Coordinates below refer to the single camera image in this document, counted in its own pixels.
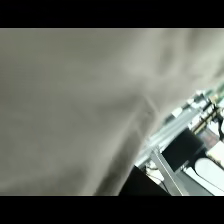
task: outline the gray fabric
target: gray fabric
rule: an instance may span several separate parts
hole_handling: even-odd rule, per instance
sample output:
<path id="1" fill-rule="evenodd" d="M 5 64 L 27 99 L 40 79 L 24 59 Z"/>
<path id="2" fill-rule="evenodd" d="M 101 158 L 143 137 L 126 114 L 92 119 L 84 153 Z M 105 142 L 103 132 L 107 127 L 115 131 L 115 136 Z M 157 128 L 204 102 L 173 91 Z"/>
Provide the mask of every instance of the gray fabric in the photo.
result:
<path id="1" fill-rule="evenodd" d="M 117 195 L 223 49 L 222 29 L 1 29 L 0 194 Z"/>

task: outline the beige cloth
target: beige cloth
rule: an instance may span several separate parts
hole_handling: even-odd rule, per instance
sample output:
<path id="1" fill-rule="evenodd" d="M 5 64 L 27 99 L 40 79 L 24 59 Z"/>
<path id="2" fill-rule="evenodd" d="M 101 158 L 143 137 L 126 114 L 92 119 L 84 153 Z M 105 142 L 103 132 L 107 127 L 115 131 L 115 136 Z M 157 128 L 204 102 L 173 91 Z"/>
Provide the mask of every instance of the beige cloth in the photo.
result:
<path id="1" fill-rule="evenodd" d="M 1 29 L 0 193 L 117 195 L 223 56 L 222 29 Z"/>

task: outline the clothing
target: clothing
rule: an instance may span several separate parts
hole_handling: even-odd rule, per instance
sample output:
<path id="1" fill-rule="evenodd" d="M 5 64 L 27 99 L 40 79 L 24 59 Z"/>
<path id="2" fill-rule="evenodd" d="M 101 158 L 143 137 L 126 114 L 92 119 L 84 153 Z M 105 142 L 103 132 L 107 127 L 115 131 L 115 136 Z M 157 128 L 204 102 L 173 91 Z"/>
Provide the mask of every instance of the clothing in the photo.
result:
<path id="1" fill-rule="evenodd" d="M 1 29 L 0 194 L 117 195 L 144 139 L 222 80 L 223 29 Z"/>

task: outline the black object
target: black object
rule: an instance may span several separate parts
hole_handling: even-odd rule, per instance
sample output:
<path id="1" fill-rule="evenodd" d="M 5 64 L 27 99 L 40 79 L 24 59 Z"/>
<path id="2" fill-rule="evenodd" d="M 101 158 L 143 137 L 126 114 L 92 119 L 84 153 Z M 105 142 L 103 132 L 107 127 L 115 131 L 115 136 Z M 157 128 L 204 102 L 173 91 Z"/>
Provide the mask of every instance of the black object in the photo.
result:
<path id="1" fill-rule="evenodd" d="M 162 155 L 175 172 L 203 149 L 204 143 L 187 128 L 170 143 Z"/>
<path id="2" fill-rule="evenodd" d="M 119 196 L 170 196 L 170 194 L 134 166 Z"/>

